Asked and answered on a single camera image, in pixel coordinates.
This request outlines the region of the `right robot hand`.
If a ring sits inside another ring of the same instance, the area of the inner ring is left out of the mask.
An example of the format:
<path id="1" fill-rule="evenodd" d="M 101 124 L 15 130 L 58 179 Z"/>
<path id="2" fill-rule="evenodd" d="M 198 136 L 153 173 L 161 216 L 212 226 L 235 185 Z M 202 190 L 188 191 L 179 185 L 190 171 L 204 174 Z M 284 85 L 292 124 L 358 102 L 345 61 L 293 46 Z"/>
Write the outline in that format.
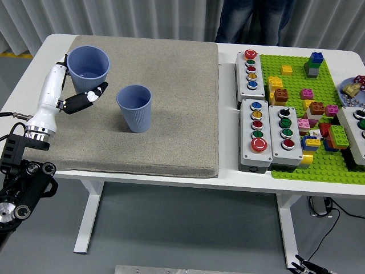
<path id="1" fill-rule="evenodd" d="M 293 274 L 307 273 L 307 274 L 330 274 L 326 268 L 318 266 L 314 263 L 311 263 L 299 255 L 295 255 L 295 257 L 299 260 L 300 264 L 292 262 L 293 268 L 289 268 L 288 270 Z"/>

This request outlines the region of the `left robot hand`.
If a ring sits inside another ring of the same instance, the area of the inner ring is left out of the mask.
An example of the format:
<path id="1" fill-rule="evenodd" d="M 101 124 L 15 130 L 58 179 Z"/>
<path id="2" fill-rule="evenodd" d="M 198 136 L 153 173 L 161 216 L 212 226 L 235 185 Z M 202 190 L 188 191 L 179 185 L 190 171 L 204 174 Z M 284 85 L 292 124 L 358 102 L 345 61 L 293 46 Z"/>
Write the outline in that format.
<path id="1" fill-rule="evenodd" d="M 56 133 L 55 116 L 60 111 L 73 114 L 93 105 L 108 86 L 105 81 L 110 59 L 93 46 L 78 47 L 65 55 L 46 76 L 35 115 L 27 122 L 25 136 L 46 140 Z M 66 75 L 70 73 L 76 95 L 61 99 Z"/>

